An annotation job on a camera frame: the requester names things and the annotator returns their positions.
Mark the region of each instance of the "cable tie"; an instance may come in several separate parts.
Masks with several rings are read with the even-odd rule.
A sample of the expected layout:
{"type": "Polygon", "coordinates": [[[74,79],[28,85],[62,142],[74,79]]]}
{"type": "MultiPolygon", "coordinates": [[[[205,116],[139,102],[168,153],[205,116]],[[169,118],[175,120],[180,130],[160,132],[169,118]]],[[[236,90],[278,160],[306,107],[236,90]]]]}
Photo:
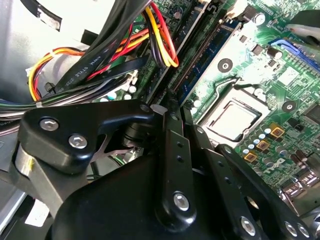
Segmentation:
{"type": "Polygon", "coordinates": [[[42,106],[42,101],[38,101],[35,103],[35,107],[38,108],[43,108],[44,106],[42,106]]]}

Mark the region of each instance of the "blue ram slot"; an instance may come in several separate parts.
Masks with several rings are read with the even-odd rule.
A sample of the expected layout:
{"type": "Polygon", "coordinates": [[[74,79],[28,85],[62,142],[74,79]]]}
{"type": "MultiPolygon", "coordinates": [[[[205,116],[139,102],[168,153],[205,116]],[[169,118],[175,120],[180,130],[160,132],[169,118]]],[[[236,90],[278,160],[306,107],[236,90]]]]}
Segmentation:
{"type": "Polygon", "coordinates": [[[192,66],[182,80],[177,96],[180,105],[183,105],[189,97],[199,79],[204,74],[210,63],[223,48],[229,37],[233,34],[240,23],[238,21],[224,22],[219,24],[210,36],[203,42],[195,57],[191,60],[192,66]]]}
{"type": "Polygon", "coordinates": [[[275,39],[269,42],[270,46],[279,46],[286,49],[289,53],[296,56],[301,61],[305,62],[308,66],[313,68],[317,73],[320,73],[320,66],[313,59],[305,55],[297,46],[293,45],[291,42],[285,39],[275,39]]]}

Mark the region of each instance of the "screw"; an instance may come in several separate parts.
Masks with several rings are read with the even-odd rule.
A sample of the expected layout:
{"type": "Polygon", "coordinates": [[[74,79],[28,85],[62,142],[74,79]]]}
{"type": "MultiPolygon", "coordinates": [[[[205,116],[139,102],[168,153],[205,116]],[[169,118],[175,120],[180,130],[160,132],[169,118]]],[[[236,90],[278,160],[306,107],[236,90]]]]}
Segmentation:
{"type": "Polygon", "coordinates": [[[175,120],[175,121],[178,121],[178,120],[179,120],[179,118],[178,118],[174,113],[171,113],[170,116],[171,116],[171,118],[172,118],[173,120],[175,120]]]}
{"type": "Polygon", "coordinates": [[[141,105],[140,105],[140,108],[141,108],[142,111],[144,111],[144,112],[146,112],[146,113],[150,112],[149,107],[147,107],[146,105],[141,104],[141,105]]]}
{"type": "Polygon", "coordinates": [[[199,133],[201,133],[201,134],[203,134],[205,131],[201,128],[201,127],[197,127],[196,128],[196,130],[199,132],[199,133]]]}
{"type": "Polygon", "coordinates": [[[177,208],[181,211],[185,212],[190,207],[187,197],[181,193],[176,193],[175,195],[173,195],[173,201],[177,208]]]}
{"type": "Polygon", "coordinates": [[[69,137],[69,144],[75,149],[84,149],[88,145],[88,142],[81,135],[72,135],[69,137]]]}
{"type": "Polygon", "coordinates": [[[40,121],[40,127],[46,131],[55,131],[59,128],[59,124],[56,120],[46,118],[40,121]]]}
{"type": "Polygon", "coordinates": [[[297,225],[298,225],[298,229],[300,230],[300,232],[301,232],[306,238],[310,238],[310,234],[308,233],[307,229],[305,229],[305,227],[302,226],[300,223],[298,223],[297,225]]]}
{"type": "Polygon", "coordinates": [[[232,153],[231,149],[230,149],[229,147],[227,147],[227,146],[224,147],[224,150],[225,150],[228,154],[231,154],[231,153],[232,153]]]}
{"type": "Polygon", "coordinates": [[[256,235],[256,229],[255,226],[249,221],[248,218],[246,218],[245,216],[241,217],[241,225],[243,227],[243,229],[250,235],[250,236],[254,236],[256,235]]]}
{"type": "Polygon", "coordinates": [[[286,229],[291,233],[292,236],[298,236],[296,229],[287,221],[284,222],[286,229]]]}

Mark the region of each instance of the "yellow wire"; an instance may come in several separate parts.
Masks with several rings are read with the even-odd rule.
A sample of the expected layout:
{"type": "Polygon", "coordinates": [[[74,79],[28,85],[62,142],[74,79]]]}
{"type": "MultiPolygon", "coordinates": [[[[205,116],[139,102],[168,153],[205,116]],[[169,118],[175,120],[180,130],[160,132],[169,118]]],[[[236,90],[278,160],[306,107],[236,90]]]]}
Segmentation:
{"type": "MultiPolygon", "coordinates": [[[[127,48],[128,48],[128,49],[129,49],[129,48],[132,48],[133,46],[142,43],[142,42],[143,42],[144,40],[146,40],[147,38],[149,38],[149,33],[147,33],[146,35],[138,38],[137,40],[135,40],[135,41],[133,41],[133,42],[131,42],[131,43],[128,45],[127,48]]],[[[121,52],[122,50],[123,50],[123,47],[119,47],[119,48],[116,50],[116,53],[119,53],[119,52],[121,52]]]]}
{"type": "MultiPolygon", "coordinates": [[[[76,51],[73,51],[73,50],[70,50],[68,48],[61,48],[61,49],[58,49],[56,51],[54,51],[53,53],[56,55],[56,54],[59,54],[61,52],[69,52],[69,53],[77,53],[76,51]]],[[[31,94],[31,97],[34,101],[37,101],[37,97],[36,97],[36,94],[34,93],[34,83],[33,83],[33,79],[34,79],[34,75],[36,73],[36,70],[38,68],[39,65],[41,64],[44,64],[45,62],[51,60],[53,58],[53,56],[51,54],[41,58],[32,68],[32,70],[30,71],[30,74],[29,74],[29,78],[28,78],[28,85],[29,85],[29,92],[31,94]]]]}
{"type": "Polygon", "coordinates": [[[159,45],[159,49],[160,49],[160,52],[161,52],[161,55],[162,55],[162,58],[163,58],[163,61],[164,61],[164,64],[167,66],[167,67],[170,67],[171,64],[169,62],[169,58],[171,58],[168,54],[168,52],[166,51],[165,49],[165,46],[164,46],[164,43],[162,41],[162,38],[161,38],[161,35],[160,35],[160,31],[157,27],[157,22],[155,20],[155,17],[154,15],[152,14],[151,10],[149,7],[147,7],[145,9],[147,15],[149,16],[149,19],[151,21],[151,24],[152,24],[152,28],[153,28],[153,31],[154,31],[154,35],[155,35],[155,38],[156,38],[156,41],[158,42],[158,45],[159,45]]]}

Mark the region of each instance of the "white label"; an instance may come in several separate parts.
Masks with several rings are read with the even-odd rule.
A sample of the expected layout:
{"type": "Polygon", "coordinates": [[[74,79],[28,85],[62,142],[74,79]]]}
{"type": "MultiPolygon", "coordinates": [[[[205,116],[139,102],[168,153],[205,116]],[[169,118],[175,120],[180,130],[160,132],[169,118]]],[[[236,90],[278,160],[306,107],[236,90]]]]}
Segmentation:
{"type": "Polygon", "coordinates": [[[278,80],[288,86],[298,75],[299,72],[289,66],[278,80]]]}
{"type": "Polygon", "coordinates": [[[29,213],[29,216],[25,220],[25,224],[35,227],[42,227],[48,217],[49,208],[43,202],[35,200],[33,208],[29,213]]]}

